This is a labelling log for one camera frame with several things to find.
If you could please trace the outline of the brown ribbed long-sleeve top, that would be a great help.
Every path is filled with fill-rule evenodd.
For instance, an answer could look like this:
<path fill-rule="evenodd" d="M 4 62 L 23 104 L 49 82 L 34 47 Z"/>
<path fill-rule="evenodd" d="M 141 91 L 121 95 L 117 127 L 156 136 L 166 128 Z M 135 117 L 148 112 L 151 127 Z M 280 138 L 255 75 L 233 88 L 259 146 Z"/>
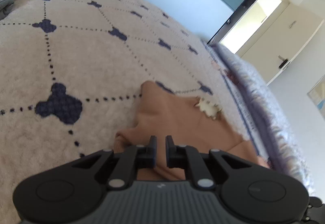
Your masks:
<path fill-rule="evenodd" d="M 131 145 L 147 145 L 157 137 L 156 167 L 138 171 L 138 180 L 184 180 L 184 171 L 166 165 L 165 138 L 172 136 L 175 144 L 190 145 L 201 153 L 211 149 L 226 151 L 244 160 L 268 167 L 257 155 L 251 140 L 245 140 L 228 123 L 222 112 L 208 116 L 200 97 L 173 95 L 152 81 L 141 86 L 142 98 L 134 118 L 134 126 L 116 133 L 114 152 L 121 153 Z"/>

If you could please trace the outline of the beige bear pattern bed blanket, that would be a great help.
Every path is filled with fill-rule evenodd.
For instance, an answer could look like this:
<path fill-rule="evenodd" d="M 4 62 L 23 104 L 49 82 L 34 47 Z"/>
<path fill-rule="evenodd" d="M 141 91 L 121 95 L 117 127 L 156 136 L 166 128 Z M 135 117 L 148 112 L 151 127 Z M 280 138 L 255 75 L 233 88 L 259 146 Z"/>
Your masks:
<path fill-rule="evenodd" d="M 219 56 L 144 0 L 16 0 L 1 20 L 1 223 L 17 184 L 110 147 L 132 125 L 141 84 L 220 105 L 266 154 Z"/>

